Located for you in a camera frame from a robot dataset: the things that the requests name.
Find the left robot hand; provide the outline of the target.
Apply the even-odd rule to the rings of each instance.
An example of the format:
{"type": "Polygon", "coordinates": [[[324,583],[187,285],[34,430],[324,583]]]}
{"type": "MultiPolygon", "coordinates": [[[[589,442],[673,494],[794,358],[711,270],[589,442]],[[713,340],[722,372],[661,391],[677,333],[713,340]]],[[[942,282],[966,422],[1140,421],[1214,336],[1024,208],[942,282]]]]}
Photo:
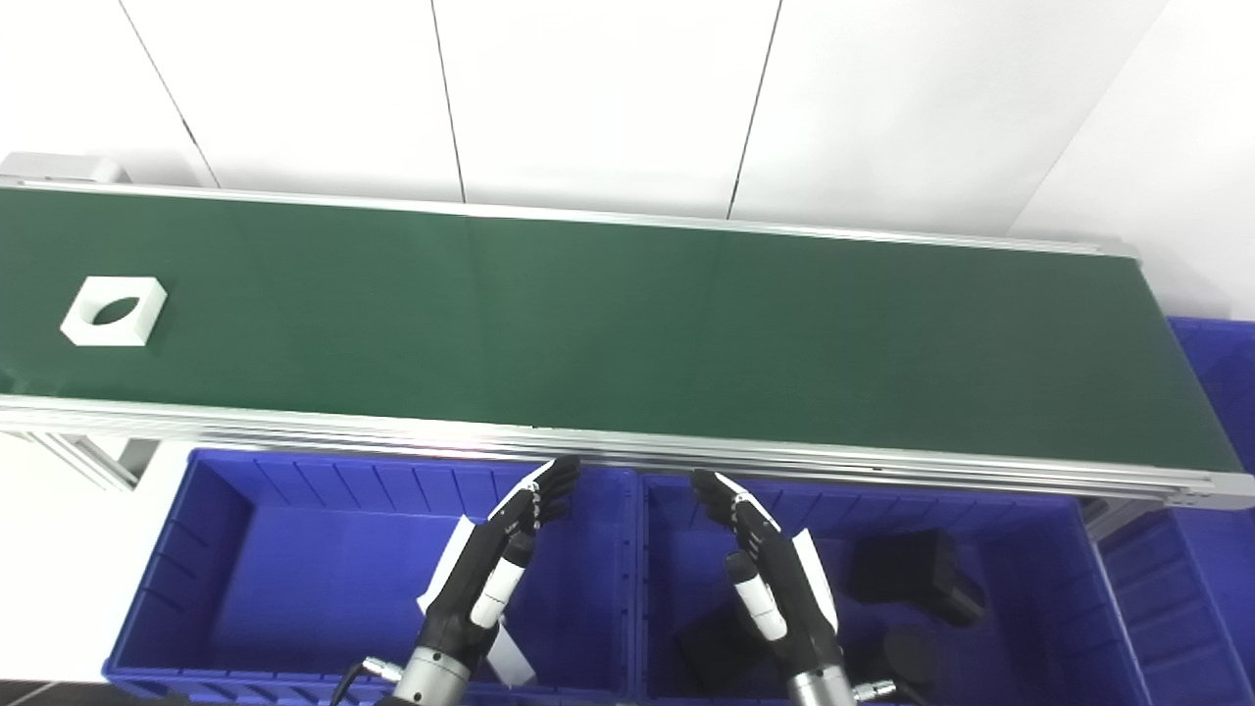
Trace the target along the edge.
{"type": "Polygon", "coordinates": [[[515,593],[507,589],[499,599],[484,597],[489,577],[501,562],[512,567],[511,574],[522,576],[538,528],[565,517],[579,474],[577,455],[556,456],[505,493],[484,522],[471,530],[443,588],[423,611],[418,647],[468,667],[488,652],[515,593]]]}

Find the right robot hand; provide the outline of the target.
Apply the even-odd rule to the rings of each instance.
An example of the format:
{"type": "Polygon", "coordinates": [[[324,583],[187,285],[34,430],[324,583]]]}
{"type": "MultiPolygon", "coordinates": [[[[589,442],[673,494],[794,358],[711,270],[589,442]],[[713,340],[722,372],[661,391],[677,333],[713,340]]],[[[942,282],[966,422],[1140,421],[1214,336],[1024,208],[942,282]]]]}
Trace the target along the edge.
{"type": "Polygon", "coordinates": [[[697,470],[690,483],[705,514],[735,535],[725,569],[781,677],[842,665],[828,581],[806,569],[793,537],[734,479],[697,470]]]}

